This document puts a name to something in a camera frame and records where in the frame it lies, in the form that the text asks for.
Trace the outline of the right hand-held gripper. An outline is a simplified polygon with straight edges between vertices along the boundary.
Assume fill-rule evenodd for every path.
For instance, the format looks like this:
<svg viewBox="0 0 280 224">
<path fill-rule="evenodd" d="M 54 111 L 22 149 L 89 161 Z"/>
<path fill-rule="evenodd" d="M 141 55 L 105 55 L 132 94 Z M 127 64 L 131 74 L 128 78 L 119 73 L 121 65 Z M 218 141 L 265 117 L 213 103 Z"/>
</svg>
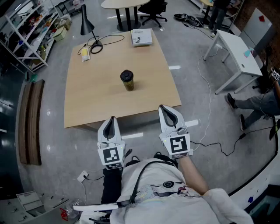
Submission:
<svg viewBox="0 0 280 224">
<path fill-rule="evenodd" d="M 190 134 L 187 132 L 183 115 L 174 108 L 160 105 L 158 108 L 162 133 L 159 135 L 170 159 L 192 156 Z"/>
</svg>

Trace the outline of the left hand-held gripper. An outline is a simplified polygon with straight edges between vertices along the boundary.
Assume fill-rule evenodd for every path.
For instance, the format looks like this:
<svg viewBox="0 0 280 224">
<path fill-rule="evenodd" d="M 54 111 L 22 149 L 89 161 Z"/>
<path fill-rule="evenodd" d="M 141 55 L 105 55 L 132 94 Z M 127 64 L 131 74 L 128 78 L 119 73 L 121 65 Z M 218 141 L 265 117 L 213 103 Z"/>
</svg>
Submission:
<svg viewBox="0 0 280 224">
<path fill-rule="evenodd" d="M 101 148 L 98 149 L 98 154 L 102 165 L 107 170 L 124 167 L 126 144 L 124 141 L 117 143 L 120 140 L 121 134 L 117 118 L 111 116 L 98 129 L 98 141 L 103 141 Z"/>
</svg>

